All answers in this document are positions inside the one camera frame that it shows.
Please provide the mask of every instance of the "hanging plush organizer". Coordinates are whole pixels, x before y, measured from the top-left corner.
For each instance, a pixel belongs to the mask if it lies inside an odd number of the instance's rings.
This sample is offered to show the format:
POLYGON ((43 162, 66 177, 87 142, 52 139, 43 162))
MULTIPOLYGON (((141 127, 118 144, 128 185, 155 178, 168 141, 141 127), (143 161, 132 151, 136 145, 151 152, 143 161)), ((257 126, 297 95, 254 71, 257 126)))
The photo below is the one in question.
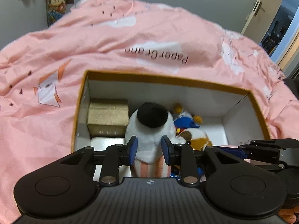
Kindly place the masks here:
POLYGON ((66 0, 47 0, 47 20, 51 26, 65 14, 66 0))

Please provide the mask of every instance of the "doorway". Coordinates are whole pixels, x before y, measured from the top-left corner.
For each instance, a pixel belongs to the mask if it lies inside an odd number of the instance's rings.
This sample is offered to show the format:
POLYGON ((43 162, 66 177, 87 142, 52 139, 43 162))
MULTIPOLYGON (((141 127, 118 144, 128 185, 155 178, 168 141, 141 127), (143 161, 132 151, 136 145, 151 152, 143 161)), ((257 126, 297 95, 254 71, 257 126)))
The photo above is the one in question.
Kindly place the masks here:
POLYGON ((298 7, 299 0, 282 0, 275 18, 260 43, 260 46, 264 48, 269 56, 273 55, 283 37, 286 35, 298 7))

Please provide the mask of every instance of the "open box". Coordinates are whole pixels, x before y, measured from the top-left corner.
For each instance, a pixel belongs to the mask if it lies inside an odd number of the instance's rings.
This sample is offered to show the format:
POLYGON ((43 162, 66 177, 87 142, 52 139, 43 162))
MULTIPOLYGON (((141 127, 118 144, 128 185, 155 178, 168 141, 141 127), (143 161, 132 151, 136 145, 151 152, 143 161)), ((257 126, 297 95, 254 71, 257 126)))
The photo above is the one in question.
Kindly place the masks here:
POLYGON ((191 114, 202 117, 200 129, 213 145, 241 145, 253 139, 270 139, 251 91, 162 75, 86 71, 77 101, 72 151, 92 145, 86 124, 90 99, 126 99, 129 115, 144 102, 159 103, 169 111, 175 103, 181 103, 191 114))

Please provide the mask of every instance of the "small cardboard box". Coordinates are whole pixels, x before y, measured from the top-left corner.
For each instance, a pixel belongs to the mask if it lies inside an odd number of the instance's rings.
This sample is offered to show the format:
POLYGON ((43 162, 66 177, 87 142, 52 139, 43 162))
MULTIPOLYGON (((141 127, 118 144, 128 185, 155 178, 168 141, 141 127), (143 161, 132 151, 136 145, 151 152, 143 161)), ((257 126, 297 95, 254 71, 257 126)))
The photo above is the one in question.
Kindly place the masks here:
POLYGON ((127 100, 91 99, 87 117, 91 137, 125 137, 128 123, 127 100))
POLYGON ((92 145, 87 126, 91 99, 126 99, 129 115, 144 102, 159 103, 169 111, 175 103, 181 103, 190 113, 202 117, 201 129, 213 145, 241 145, 253 139, 270 139, 251 91, 164 75, 86 71, 77 101, 72 151, 92 145))

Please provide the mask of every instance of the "pink blanket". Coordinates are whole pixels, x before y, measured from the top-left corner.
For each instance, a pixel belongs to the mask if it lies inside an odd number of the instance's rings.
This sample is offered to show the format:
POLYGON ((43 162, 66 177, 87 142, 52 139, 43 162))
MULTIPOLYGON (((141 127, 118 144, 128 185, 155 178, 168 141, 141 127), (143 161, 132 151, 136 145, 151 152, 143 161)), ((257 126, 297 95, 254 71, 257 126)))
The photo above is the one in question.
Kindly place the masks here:
POLYGON ((273 138, 299 139, 299 102, 253 41, 182 8, 85 0, 0 52, 0 223, 19 212, 16 181, 71 150, 86 69, 175 75, 253 91, 273 138))

